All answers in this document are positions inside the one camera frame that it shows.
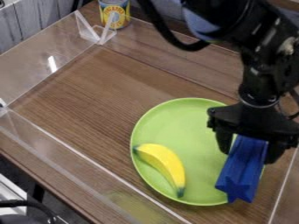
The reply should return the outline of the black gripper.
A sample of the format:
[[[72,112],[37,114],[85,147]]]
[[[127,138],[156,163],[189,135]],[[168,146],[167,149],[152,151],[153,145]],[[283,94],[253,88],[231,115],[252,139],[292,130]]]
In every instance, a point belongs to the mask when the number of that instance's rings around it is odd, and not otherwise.
[[[229,154],[233,134],[268,141],[265,162],[272,164],[299,139],[299,124],[277,113],[275,107],[252,108],[243,103],[212,107],[208,127],[216,135],[219,150]]]

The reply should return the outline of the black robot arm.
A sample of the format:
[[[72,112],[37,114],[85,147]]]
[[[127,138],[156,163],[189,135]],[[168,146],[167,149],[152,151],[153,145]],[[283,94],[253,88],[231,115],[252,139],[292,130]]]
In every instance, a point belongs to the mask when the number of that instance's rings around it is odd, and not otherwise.
[[[267,164],[299,144],[299,111],[288,115],[281,98],[299,105],[299,26],[267,0],[173,0],[197,41],[183,43],[171,32],[151,0],[136,0],[163,38],[184,51],[199,51],[215,41],[237,47],[243,79],[239,102],[208,109],[208,127],[219,149],[229,151],[239,134],[268,143]]]

